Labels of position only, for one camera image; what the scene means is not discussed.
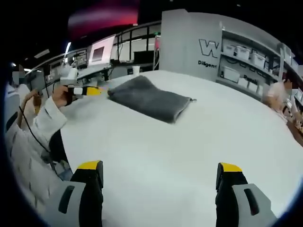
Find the ceiling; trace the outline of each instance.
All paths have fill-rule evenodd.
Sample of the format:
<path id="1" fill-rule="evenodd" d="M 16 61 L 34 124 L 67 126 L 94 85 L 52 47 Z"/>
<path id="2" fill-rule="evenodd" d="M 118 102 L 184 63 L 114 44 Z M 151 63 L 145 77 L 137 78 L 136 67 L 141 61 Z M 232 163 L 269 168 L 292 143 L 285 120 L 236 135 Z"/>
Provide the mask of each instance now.
<path id="1" fill-rule="evenodd" d="M 27 0 L 16 3 L 10 13 L 11 21 L 16 25 L 7 26 L 5 32 L 5 51 L 10 61 L 18 62 L 25 68 L 31 68 L 41 62 L 34 56 L 49 49 L 47 58 L 65 51 L 69 41 L 67 24 L 69 16 L 79 9 L 91 6 L 97 0 L 52 0 L 47 3 Z M 244 0 L 230 0 L 224 3 L 218 1 L 191 1 L 191 0 L 141 0 L 139 9 L 139 24 L 161 20 L 161 12 L 170 9 L 186 9 L 188 12 L 207 12 L 234 17 L 251 23 L 287 44 L 303 64 L 303 26 L 299 11 L 300 6 L 287 4 L 278 6 L 278 3 L 257 4 Z M 103 29 L 93 35 L 105 37 L 107 34 L 122 31 L 127 26 Z M 78 46 L 89 45 L 88 37 L 78 43 Z"/>

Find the hand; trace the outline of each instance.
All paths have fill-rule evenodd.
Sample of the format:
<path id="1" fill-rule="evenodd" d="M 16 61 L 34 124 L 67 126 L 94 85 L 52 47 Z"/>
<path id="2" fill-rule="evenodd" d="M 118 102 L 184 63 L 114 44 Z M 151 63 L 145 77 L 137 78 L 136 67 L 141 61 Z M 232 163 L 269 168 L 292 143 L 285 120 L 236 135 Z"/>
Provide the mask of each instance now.
<path id="1" fill-rule="evenodd" d="M 58 108 L 66 106 L 69 99 L 68 88 L 65 86 L 57 87 L 53 91 L 52 98 Z"/>
<path id="2" fill-rule="evenodd" d="M 29 92 L 25 97 L 24 100 L 27 102 L 29 99 L 31 99 L 34 96 L 38 96 L 38 92 L 37 89 L 32 90 L 31 92 Z"/>

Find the table surface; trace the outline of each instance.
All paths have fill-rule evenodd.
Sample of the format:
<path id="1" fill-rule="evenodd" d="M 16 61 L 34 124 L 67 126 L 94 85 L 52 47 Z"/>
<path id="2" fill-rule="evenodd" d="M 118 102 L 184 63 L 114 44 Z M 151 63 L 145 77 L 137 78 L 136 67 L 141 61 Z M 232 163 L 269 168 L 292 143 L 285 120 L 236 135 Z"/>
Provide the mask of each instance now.
<path id="1" fill-rule="evenodd" d="M 62 140 L 72 170 L 103 161 L 104 226 L 215 226 L 219 162 L 238 165 L 279 217 L 303 173 L 303 148 L 285 122 L 232 88 L 161 70 L 141 74 L 197 102 L 175 124 L 114 103 L 106 94 L 62 108 L 68 118 Z"/>

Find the cup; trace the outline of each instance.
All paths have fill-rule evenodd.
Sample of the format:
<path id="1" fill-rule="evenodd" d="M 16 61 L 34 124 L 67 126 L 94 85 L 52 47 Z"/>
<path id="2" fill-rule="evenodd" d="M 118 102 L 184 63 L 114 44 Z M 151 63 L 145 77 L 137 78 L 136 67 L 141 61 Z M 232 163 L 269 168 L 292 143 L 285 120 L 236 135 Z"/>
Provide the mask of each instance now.
<path id="1" fill-rule="evenodd" d="M 140 66 L 133 66 L 133 75 L 137 77 L 140 73 Z"/>

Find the workstation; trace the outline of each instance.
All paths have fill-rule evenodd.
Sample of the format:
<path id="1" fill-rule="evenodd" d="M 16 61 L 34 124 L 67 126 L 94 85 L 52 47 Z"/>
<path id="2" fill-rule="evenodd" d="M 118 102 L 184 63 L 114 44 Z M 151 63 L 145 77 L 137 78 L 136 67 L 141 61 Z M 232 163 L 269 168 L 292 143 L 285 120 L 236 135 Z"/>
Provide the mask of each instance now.
<path id="1" fill-rule="evenodd" d="M 152 39 L 135 36 L 140 29 Z M 140 57 L 132 50 L 136 42 L 146 48 Z M 283 73 L 293 73 L 299 85 L 303 78 L 294 54 L 270 34 L 231 17 L 177 9 L 61 57 L 49 72 L 33 68 L 28 86 L 41 81 L 36 88 L 45 97 L 58 85 L 100 89 L 60 108 L 67 119 L 60 137 L 73 173 L 82 163 L 103 162 L 104 226 L 215 226 L 220 162 L 240 166 L 275 217 L 289 207 L 302 178 L 303 148 L 263 101 Z M 111 90 L 140 76 L 190 99 L 173 122 L 111 99 Z M 302 104 L 302 90 L 293 94 Z"/>

